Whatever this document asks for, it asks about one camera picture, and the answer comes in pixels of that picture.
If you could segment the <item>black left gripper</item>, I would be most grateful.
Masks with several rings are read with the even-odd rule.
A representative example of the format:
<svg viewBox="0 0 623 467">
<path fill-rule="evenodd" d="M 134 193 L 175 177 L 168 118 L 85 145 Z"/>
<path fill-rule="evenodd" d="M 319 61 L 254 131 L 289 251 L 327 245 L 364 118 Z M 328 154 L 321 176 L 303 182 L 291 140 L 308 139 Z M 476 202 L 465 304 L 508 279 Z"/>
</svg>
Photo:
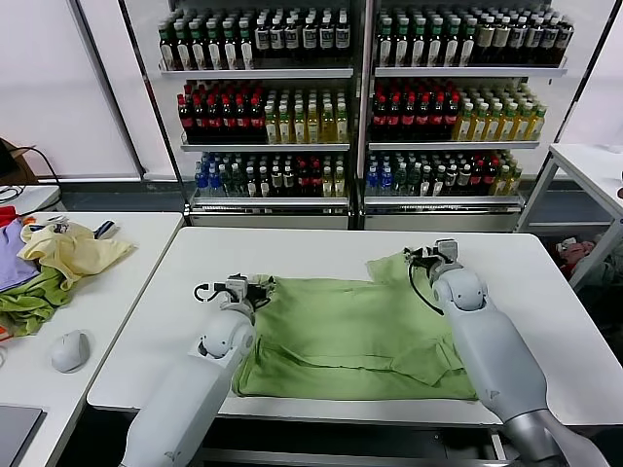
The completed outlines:
<svg viewBox="0 0 623 467">
<path fill-rule="evenodd" d="M 271 301 L 271 293 L 265 288 L 274 286 L 274 278 L 271 275 L 253 275 L 249 282 L 254 286 L 247 288 L 246 298 L 253 307 L 262 307 Z"/>
</svg>

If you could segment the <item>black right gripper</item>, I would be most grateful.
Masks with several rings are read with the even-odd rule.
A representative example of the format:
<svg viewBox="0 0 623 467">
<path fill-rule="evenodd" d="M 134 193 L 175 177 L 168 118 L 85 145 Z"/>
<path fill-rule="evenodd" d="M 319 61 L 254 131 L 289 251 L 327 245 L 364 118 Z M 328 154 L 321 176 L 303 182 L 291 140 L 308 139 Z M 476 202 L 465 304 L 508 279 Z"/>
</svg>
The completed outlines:
<svg viewBox="0 0 623 467">
<path fill-rule="evenodd" d="M 420 248 L 413 249 L 410 247 L 405 247 L 403 249 L 403 254 L 406 257 L 418 257 L 409 258 L 406 263 L 410 268 L 423 268 L 427 275 L 431 274 L 433 267 L 435 266 L 435 255 L 431 254 L 427 251 L 421 251 Z"/>
</svg>

